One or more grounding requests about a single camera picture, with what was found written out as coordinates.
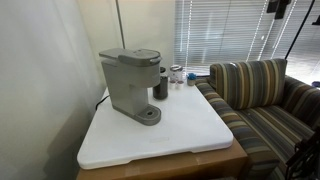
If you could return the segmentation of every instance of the window blinds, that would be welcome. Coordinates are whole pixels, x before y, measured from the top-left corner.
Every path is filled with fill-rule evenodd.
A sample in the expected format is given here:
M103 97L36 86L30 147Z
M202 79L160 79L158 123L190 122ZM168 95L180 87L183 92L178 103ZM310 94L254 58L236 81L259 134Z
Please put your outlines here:
M311 0L292 0L284 18L278 20L274 20L275 13L266 13L268 3L268 0L176 1L174 63L184 66L186 72L207 75L209 66L216 62L284 58ZM316 21L314 17L318 15L316 2L288 58L292 59L291 64L300 58L294 57L300 54L300 46L306 50L302 41L306 44L313 39L319 43L319 36L314 37L319 34L319 26L309 23Z

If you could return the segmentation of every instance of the white wall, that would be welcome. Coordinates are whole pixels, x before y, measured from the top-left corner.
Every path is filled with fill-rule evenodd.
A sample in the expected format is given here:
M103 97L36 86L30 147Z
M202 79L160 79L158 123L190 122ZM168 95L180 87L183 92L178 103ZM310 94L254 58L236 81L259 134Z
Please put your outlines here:
M78 0L96 62L98 53L122 47L114 0ZM161 66L173 63L174 0L119 0L127 49L151 49L161 53Z
M74 179L103 79L75 0L0 2L0 179Z

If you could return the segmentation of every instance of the coffee maker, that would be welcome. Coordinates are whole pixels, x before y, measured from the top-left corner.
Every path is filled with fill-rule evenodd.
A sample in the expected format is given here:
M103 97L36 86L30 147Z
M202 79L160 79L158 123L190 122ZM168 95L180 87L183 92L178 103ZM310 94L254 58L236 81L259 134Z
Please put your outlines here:
M161 110L148 102L148 87L160 83L160 53L140 49L109 49L99 53L112 107L151 126L161 119Z

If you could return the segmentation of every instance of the striped armchair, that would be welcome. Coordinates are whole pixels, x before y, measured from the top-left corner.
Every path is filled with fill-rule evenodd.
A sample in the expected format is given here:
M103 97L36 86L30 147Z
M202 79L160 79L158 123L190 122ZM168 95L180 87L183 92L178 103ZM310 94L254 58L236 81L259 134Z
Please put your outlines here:
M320 123L320 91L285 76L287 61L213 64L197 87L249 161L239 179L284 179L294 145Z

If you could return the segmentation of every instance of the black tumbler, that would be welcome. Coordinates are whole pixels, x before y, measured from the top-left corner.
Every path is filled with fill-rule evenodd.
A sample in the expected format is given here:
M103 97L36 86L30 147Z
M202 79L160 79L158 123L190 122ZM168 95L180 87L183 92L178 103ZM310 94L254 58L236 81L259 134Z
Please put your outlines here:
M168 76L166 68L160 67L160 84L153 87L153 97L158 100L163 100L168 97Z

